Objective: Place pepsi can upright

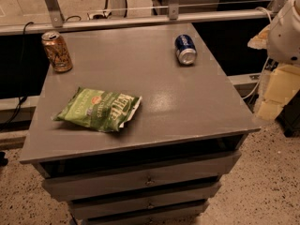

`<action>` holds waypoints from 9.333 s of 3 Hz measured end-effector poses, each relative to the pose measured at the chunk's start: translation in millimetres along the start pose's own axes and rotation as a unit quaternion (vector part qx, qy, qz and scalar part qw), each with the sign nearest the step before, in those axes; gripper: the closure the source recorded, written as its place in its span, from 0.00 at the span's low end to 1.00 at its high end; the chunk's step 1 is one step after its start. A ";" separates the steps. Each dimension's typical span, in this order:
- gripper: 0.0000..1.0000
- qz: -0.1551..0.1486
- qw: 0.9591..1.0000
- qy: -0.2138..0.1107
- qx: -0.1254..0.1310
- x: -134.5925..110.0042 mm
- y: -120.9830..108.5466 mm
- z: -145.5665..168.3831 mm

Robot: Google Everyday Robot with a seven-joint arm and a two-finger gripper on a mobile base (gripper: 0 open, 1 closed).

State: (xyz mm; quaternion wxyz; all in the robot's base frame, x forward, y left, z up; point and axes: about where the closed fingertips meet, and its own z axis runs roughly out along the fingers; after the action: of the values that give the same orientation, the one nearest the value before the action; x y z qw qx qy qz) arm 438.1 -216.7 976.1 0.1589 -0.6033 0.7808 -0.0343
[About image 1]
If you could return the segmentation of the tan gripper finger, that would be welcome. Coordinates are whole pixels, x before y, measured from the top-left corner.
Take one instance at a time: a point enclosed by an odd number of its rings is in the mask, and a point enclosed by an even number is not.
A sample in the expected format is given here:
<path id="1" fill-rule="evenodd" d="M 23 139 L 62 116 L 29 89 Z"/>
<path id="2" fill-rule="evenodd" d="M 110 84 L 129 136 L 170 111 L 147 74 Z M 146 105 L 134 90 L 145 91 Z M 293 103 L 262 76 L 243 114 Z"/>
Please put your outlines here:
<path id="1" fill-rule="evenodd" d="M 264 29 L 259 32 L 256 36 L 251 38 L 247 45 L 251 49 L 256 49 L 256 50 L 265 50 L 267 47 L 267 38 L 268 38 L 268 33 L 270 30 L 270 26 L 267 25 L 264 27 Z"/>

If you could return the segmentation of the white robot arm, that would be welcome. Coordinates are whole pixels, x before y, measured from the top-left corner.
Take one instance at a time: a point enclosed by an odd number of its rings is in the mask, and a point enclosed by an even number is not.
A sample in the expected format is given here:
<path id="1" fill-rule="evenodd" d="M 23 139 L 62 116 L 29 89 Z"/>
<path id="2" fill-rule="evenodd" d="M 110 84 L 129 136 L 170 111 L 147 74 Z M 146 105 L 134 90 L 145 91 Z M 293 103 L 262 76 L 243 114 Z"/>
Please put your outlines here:
<path id="1" fill-rule="evenodd" d="M 300 64 L 300 0 L 288 0 L 275 18 L 247 45 L 267 50 L 279 63 Z"/>

